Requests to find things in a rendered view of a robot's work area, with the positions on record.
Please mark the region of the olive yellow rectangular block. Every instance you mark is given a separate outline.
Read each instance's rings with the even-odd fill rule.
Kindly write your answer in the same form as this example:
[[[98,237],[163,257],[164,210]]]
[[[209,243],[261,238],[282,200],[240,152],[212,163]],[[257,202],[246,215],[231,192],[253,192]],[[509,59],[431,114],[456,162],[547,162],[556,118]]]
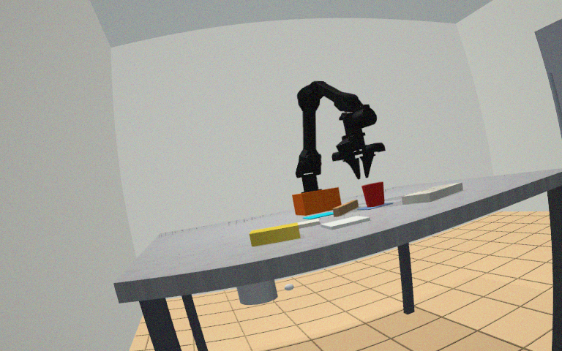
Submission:
[[[300,238],[300,232],[297,222],[250,232],[252,246],[273,244],[298,238]]]

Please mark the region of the red cup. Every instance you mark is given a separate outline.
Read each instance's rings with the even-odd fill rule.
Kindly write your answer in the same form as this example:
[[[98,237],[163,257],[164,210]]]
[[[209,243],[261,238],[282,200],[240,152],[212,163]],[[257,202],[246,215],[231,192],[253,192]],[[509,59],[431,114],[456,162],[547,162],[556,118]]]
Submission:
[[[362,186],[367,207],[384,205],[383,182]]]

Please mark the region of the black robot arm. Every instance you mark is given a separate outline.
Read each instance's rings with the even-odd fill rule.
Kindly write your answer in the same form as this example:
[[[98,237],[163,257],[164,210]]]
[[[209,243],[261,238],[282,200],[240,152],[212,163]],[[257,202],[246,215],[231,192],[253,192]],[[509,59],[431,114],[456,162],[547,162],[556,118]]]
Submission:
[[[315,145],[315,131],[316,110],[323,96],[330,99],[336,109],[344,112],[339,120],[343,121],[345,132],[372,126],[377,121],[377,114],[370,108],[370,105],[363,105],[355,94],[341,92],[324,81],[313,81],[300,90],[297,99],[302,110],[303,150],[299,155],[296,177],[302,177],[304,192],[301,193],[321,190],[318,188],[317,175],[321,174],[322,164],[321,155]],[[349,138],[342,136],[342,141],[337,144],[337,150],[341,156],[350,153],[358,146],[360,146],[358,139],[353,133],[350,133]]]

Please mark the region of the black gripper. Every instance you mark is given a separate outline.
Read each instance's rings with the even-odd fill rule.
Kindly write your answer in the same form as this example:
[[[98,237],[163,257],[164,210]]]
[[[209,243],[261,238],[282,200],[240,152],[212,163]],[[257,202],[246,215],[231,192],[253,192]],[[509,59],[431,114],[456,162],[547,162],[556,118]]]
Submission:
[[[361,179],[360,162],[359,162],[359,158],[360,158],[363,164],[365,177],[368,178],[373,157],[375,156],[374,152],[385,151],[386,150],[385,145],[383,143],[373,143],[373,144],[365,145],[364,144],[365,133],[362,132],[362,129],[360,130],[355,129],[346,132],[345,137],[349,138],[350,133],[353,133],[353,135],[356,136],[360,146],[355,147],[350,153],[345,153],[341,156],[339,152],[333,153],[331,156],[332,161],[338,161],[344,159],[343,161],[347,162],[352,167],[352,171],[354,172],[355,176],[359,180]],[[362,150],[360,151],[359,149]],[[356,155],[360,155],[360,154],[363,154],[363,156],[360,156],[359,158],[355,158]]]

